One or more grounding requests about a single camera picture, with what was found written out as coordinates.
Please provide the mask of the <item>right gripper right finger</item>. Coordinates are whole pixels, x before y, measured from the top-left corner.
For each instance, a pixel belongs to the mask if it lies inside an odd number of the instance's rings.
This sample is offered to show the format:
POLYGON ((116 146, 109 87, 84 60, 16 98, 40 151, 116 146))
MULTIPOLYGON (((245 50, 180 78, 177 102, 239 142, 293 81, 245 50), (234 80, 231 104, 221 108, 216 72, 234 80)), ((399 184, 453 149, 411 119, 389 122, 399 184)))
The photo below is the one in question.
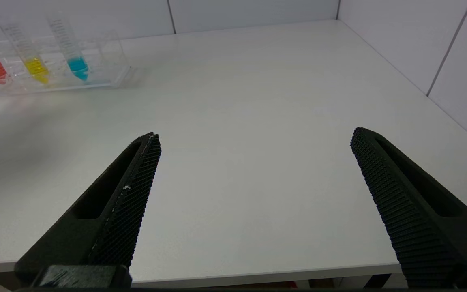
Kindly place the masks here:
POLYGON ((377 132, 350 147, 408 286, 467 290, 467 205, 377 132))

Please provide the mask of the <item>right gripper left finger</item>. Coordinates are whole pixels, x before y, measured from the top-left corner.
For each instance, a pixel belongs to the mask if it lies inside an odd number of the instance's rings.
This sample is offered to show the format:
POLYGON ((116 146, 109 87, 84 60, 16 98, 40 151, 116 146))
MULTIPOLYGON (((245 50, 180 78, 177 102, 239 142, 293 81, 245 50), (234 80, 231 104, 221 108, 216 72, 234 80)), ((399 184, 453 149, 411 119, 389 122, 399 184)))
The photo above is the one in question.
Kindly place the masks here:
POLYGON ((17 261, 30 284, 49 266, 129 268, 161 157, 159 135, 135 139, 17 261))

